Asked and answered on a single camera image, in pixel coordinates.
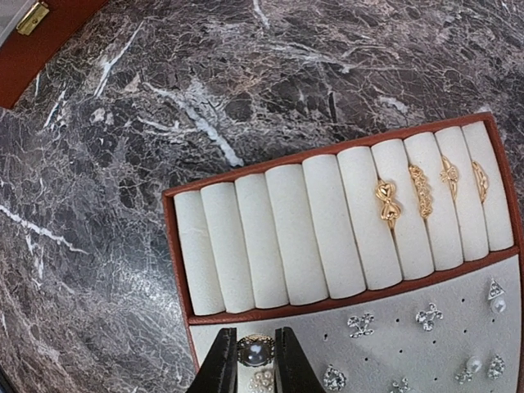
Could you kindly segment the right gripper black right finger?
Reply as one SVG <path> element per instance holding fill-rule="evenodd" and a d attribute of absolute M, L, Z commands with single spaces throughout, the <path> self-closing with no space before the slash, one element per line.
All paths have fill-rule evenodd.
<path fill-rule="evenodd" d="M 275 331 L 274 385 L 279 393 L 323 392 L 323 387 L 290 327 Z"/>

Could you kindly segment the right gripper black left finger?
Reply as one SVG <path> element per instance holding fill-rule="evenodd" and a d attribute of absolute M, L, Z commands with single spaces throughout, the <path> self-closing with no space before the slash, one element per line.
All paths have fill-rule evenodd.
<path fill-rule="evenodd" d="M 222 328 L 187 393 L 237 393 L 237 329 Z"/>

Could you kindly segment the small pearl earring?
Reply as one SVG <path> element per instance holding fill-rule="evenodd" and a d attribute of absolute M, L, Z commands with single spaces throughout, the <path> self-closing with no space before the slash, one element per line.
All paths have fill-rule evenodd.
<path fill-rule="evenodd" d="M 237 342 L 237 361 L 246 367 L 262 367 L 273 358 L 274 339 L 270 336 L 252 334 Z"/>

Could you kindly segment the brown ring earring tray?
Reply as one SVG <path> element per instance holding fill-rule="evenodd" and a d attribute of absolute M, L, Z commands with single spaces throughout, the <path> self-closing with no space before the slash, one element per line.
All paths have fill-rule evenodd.
<path fill-rule="evenodd" d="M 290 327 L 323 392 L 520 392 L 523 228 L 492 114 L 163 192 L 196 375 L 217 333 Z M 276 392 L 274 358 L 237 392 Z"/>

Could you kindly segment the brown wooden jewelry box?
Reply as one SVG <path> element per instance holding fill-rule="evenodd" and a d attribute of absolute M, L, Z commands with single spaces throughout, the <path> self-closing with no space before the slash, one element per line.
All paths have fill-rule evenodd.
<path fill-rule="evenodd" d="M 1 2 L 1 107 L 11 109 L 58 49 L 105 4 Z"/>

